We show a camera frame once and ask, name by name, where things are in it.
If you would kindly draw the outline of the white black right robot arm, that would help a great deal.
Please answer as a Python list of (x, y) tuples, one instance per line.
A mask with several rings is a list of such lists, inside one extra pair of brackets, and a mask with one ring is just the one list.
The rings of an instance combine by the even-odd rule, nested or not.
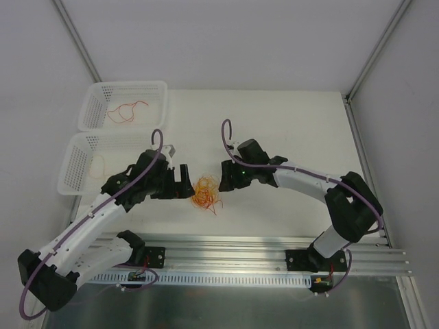
[(306, 271), (322, 271), (343, 248), (382, 229), (383, 208), (363, 178), (355, 173), (334, 176), (301, 168), (281, 156), (269, 157), (255, 139), (224, 139), (230, 156), (222, 162), (219, 191), (249, 187), (254, 181), (290, 189), (326, 205), (331, 225), (296, 260)]

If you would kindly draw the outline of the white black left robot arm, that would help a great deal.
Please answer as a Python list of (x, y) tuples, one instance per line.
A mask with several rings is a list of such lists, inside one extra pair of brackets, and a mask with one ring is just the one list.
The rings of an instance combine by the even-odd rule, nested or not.
[(195, 192), (186, 164), (180, 165), (180, 180), (169, 156), (148, 149), (125, 171), (112, 175), (100, 194), (80, 218), (39, 251), (23, 251), (18, 257), (24, 290), (19, 308), (24, 309), (32, 293), (45, 310), (55, 312), (66, 306), (79, 288), (97, 274), (116, 265), (150, 266), (154, 249), (146, 247), (135, 233), (125, 230), (110, 243), (88, 252), (89, 246), (113, 221), (127, 215), (147, 197), (188, 199)]

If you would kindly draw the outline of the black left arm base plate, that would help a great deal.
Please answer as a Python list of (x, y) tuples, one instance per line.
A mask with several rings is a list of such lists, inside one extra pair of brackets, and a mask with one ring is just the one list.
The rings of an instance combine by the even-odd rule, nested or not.
[(165, 263), (164, 247), (140, 246), (132, 250), (127, 261), (129, 266), (162, 269)]

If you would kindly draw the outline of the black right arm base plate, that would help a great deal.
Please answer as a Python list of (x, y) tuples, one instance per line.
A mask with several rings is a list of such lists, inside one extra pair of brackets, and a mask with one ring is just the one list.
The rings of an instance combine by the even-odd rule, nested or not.
[(287, 249), (285, 262), (288, 271), (318, 272), (345, 272), (348, 267), (346, 255), (339, 250), (329, 258), (321, 256), (318, 252), (310, 249)]

